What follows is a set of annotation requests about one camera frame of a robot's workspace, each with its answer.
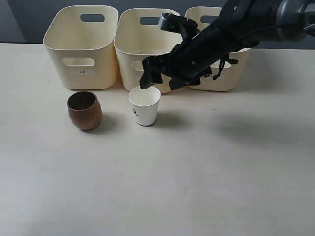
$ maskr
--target white label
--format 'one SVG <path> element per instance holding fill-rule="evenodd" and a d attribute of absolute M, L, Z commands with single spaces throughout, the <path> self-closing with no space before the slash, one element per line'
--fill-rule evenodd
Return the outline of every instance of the white label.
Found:
<path fill-rule="evenodd" d="M 71 75 L 88 75 L 88 74 L 95 74 L 94 70 L 72 70 Z"/>

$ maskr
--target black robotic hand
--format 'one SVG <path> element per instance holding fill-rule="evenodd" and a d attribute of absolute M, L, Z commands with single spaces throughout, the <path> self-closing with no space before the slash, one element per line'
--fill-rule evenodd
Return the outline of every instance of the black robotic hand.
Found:
<path fill-rule="evenodd" d="M 163 82 L 161 74 L 172 78 L 172 90 L 199 85 L 200 77 L 212 74 L 210 65 L 221 60 L 217 79 L 230 52 L 252 48 L 261 41 L 300 42 L 315 36 L 315 0 L 229 0 L 219 17 L 203 31 L 188 18 L 163 13 L 161 30 L 180 33 L 182 43 L 170 53 L 142 61 L 140 86 L 146 89 Z"/>

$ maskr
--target gray wall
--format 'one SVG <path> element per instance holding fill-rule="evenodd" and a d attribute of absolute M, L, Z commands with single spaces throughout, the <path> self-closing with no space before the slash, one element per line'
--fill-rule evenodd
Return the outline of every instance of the gray wall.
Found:
<path fill-rule="evenodd" d="M 181 15 L 194 6 L 220 6 L 226 0 L 8 0 L 16 20 L 28 43 L 41 43 L 44 34 L 62 8 L 70 5 L 110 5 L 119 13 L 131 8 L 153 7 L 168 8 L 178 11 Z M 308 37 L 303 42 L 295 43 L 264 43 L 265 48 L 304 48 L 314 49 L 315 38 Z"/>
<path fill-rule="evenodd" d="M 25 42 L 7 0 L 0 0 L 0 41 Z"/>

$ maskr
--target brown wooden cup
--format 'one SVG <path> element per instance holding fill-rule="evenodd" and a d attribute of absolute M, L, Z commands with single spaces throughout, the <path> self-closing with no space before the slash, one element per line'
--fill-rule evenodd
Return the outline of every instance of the brown wooden cup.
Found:
<path fill-rule="evenodd" d="M 77 92 L 67 104 L 71 121 L 79 129 L 93 129 L 102 122 L 102 108 L 94 93 Z"/>

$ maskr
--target cup rim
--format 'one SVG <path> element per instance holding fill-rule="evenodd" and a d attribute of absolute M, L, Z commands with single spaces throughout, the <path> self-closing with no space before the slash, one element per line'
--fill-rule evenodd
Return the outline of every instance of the cup rim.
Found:
<path fill-rule="evenodd" d="M 94 103 L 93 103 L 91 106 L 89 106 L 88 108 L 83 109 L 83 110 L 77 110 L 77 109 L 72 108 L 72 107 L 69 105 L 69 100 L 70 100 L 73 96 L 75 96 L 75 95 L 77 95 L 77 94 L 79 94 L 79 93 L 90 93 L 90 94 L 92 94 L 92 95 L 94 96 L 94 98 L 95 98 Z M 67 105 L 68 105 L 68 108 L 71 109 L 72 111 L 83 112 L 83 111 L 86 111 L 86 110 L 90 109 L 91 107 L 93 107 L 93 106 L 96 104 L 96 102 L 97 102 L 97 96 L 96 96 L 93 92 L 80 91 L 80 92 L 74 93 L 73 95 L 70 96 L 70 98 L 68 98 Z"/>
<path fill-rule="evenodd" d="M 138 106 L 138 107 L 150 107 L 150 106 L 153 106 L 153 105 L 157 104 L 157 103 L 161 100 L 161 91 L 160 91 L 158 88 L 156 88 L 156 87 L 154 87 L 154 86 L 151 86 L 150 88 L 154 88 L 154 89 L 157 90 L 158 93 L 159 93 L 158 101 L 155 102 L 155 103 L 153 103 L 153 104 L 150 104 L 150 105 L 139 105 L 139 104 L 134 103 L 134 102 L 132 101 L 132 99 L 130 98 L 130 95 L 132 94 L 132 92 L 133 92 L 134 90 L 136 90 L 136 89 L 138 89 L 138 88 L 141 88 L 141 87 L 140 87 L 140 86 L 137 86 L 137 87 L 133 88 L 133 89 L 130 91 L 130 93 L 129 93 L 129 101 L 130 101 L 133 105 Z"/>

